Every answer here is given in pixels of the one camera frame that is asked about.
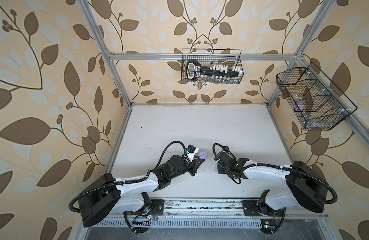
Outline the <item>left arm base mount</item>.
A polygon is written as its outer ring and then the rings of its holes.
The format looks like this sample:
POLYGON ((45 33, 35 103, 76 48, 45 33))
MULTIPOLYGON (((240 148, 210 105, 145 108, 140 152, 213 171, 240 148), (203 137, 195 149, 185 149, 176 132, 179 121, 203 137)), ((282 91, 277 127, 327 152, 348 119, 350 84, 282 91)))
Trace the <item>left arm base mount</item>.
POLYGON ((126 213, 136 216, 161 216, 164 212, 163 199, 151 199, 148 193, 141 193, 131 197, 128 201, 130 207, 127 207, 126 213))

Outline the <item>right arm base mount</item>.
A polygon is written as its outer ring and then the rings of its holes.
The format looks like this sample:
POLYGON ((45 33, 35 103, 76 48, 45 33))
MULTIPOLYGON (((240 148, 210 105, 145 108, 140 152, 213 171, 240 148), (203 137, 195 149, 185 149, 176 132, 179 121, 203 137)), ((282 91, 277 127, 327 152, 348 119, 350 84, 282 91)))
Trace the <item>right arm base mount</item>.
POLYGON ((243 212, 246 217, 281 217, 285 213, 285 209, 273 210, 265 203, 265 197, 269 190, 262 192, 259 200, 244 200, 242 201, 243 212))

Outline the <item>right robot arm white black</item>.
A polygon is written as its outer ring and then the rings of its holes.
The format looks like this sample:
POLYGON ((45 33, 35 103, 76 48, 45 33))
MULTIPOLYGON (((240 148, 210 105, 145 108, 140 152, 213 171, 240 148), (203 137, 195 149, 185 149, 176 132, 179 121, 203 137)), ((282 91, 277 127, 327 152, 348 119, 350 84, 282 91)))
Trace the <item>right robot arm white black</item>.
POLYGON ((218 173, 227 175, 235 184, 241 184, 242 180, 263 180, 279 185, 273 192, 264 190, 257 201, 256 209, 264 216, 294 207, 322 213, 325 205, 338 200, 333 187, 301 161, 278 166, 237 159, 227 146, 219 143, 212 145, 212 152, 218 173))

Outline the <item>purple round charging case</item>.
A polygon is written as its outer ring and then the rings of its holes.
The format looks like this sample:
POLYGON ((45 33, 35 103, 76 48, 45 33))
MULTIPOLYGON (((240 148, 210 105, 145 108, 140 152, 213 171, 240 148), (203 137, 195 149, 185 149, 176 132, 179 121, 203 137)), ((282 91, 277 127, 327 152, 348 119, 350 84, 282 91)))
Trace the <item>purple round charging case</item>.
POLYGON ((200 158, 200 159, 204 159, 204 160, 206 160, 206 159, 207 159, 206 152, 201 152, 201 153, 199 153, 199 158, 200 158))

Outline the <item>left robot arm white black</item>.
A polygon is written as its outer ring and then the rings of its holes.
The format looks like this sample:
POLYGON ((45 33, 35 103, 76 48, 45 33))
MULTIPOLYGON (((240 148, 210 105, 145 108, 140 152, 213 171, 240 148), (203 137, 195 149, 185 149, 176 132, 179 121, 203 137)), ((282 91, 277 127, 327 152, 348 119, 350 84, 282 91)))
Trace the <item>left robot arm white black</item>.
POLYGON ((150 221, 163 207, 154 204, 148 194, 163 190, 182 175, 195 176, 207 158, 206 153, 193 145, 185 146, 180 141, 169 143, 174 144, 181 145, 182 155, 173 155, 165 163, 158 160, 155 168, 143 176, 121 179, 111 173, 104 174, 73 198, 68 209, 80 214, 85 228, 98 224, 110 213, 122 213, 127 226, 134 231, 133 224, 137 221, 130 222, 128 214, 150 221))

